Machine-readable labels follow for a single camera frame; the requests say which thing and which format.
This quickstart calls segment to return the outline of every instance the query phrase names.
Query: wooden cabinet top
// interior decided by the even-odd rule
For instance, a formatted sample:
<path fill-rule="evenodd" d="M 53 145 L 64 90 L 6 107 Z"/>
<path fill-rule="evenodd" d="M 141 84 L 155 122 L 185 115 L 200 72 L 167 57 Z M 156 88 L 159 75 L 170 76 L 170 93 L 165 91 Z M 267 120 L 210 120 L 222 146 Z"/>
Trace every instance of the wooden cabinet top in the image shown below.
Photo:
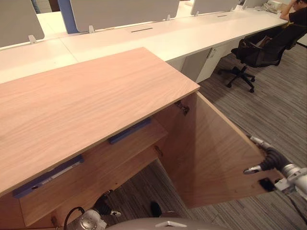
<path fill-rule="evenodd" d="M 0 195 L 198 88 L 145 48 L 0 84 Z"/>

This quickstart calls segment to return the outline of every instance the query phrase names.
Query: chair armrest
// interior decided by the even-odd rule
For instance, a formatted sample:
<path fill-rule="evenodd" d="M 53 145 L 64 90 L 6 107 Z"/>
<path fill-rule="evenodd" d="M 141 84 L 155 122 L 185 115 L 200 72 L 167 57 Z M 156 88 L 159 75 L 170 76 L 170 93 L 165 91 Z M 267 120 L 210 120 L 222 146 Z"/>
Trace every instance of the chair armrest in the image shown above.
<path fill-rule="evenodd" d="M 256 45 L 256 44 L 254 44 L 254 43 L 252 43 L 252 42 L 250 42 L 250 41 L 248 41 L 248 40 L 246 40 L 246 39 L 244 39 L 244 42 L 247 43 L 248 46 L 250 46 L 250 47 L 252 46 L 252 47 L 254 47 L 254 48 L 264 50 L 264 48 L 262 48 L 262 47 L 260 47 L 260 46 L 258 46 L 258 45 Z"/>

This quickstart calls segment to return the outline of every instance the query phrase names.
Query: wooden shelf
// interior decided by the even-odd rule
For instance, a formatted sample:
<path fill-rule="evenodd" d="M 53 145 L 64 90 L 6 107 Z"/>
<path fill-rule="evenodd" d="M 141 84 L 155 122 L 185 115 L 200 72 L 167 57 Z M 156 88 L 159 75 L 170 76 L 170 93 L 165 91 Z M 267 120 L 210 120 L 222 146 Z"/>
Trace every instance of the wooden shelf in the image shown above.
<path fill-rule="evenodd" d="M 95 184 L 88 187 L 84 192 L 71 197 L 61 207 L 56 209 L 55 213 L 58 223 L 63 225 L 68 212 L 74 208 L 81 206 L 84 210 L 91 208 L 95 201 L 107 190 L 117 189 L 151 162 L 158 158 L 157 152 L 152 148 L 148 148 L 135 157 L 131 158 L 124 164 L 110 171 L 105 176 L 97 180 Z M 80 213 L 74 212 L 70 221 L 76 219 Z"/>
<path fill-rule="evenodd" d="M 152 119 L 150 124 L 114 145 L 103 142 L 84 152 L 82 154 L 85 160 L 84 163 L 20 199 L 25 225 L 29 226 L 35 223 L 43 216 L 60 207 L 64 202 L 67 202 L 71 197 L 85 194 L 94 184 L 101 184 L 101 178 L 106 175 L 110 180 L 109 183 L 113 183 L 114 175 L 110 175 L 110 172 L 113 173 L 119 166 L 149 148 L 166 134 L 167 132 L 162 126 Z M 118 175 L 123 176 L 118 178 L 118 186 L 131 177 L 127 175 L 124 172 Z"/>

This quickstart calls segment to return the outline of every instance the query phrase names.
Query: white desk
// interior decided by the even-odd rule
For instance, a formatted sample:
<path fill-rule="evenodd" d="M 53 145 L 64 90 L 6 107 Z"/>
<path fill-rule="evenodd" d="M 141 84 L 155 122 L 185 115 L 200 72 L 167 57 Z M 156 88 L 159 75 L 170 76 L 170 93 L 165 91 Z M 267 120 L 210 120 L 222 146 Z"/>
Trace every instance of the white desk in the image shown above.
<path fill-rule="evenodd" d="M 142 46 L 164 61 L 182 59 L 286 22 L 272 13 L 245 10 L 68 35 L 63 32 L 65 27 L 60 19 L 59 12 L 42 14 L 40 20 L 44 22 L 44 31 L 48 32 L 43 41 L 0 51 L 1 82 Z M 132 33 L 150 27 L 150 30 Z"/>

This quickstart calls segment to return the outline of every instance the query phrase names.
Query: black cable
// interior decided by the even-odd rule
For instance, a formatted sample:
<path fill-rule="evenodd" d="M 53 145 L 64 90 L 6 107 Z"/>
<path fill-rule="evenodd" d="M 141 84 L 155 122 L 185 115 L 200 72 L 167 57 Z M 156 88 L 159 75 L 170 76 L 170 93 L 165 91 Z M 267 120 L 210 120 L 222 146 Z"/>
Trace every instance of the black cable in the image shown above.
<path fill-rule="evenodd" d="M 294 200 L 287 195 L 287 197 L 289 198 L 289 200 L 291 201 L 292 205 L 295 207 L 295 209 L 297 210 L 298 214 L 300 215 L 300 217 L 304 220 L 305 224 L 307 225 L 307 218 L 304 216 L 304 214 L 301 212 L 301 210 L 299 210 L 298 206 L 296 205 L 296 203 L 294 202 Z"/>
<path fill-rule="evenodd" d="M 67 229 L 67 221 L 69 219 L 69 217 L 71 216 L 71 214 L 75 211 L 75 210 L 79 210 L 82 212 L 82 214 L 85 213 L 84 209 L 82 207 L 74 207 L 72 210 L 69 211 L 69 213 L 67 214 L 66 218 L 65 218 L 65 221 L 64 221 L 64 229 L 63 230 L 66 230 Z"/>

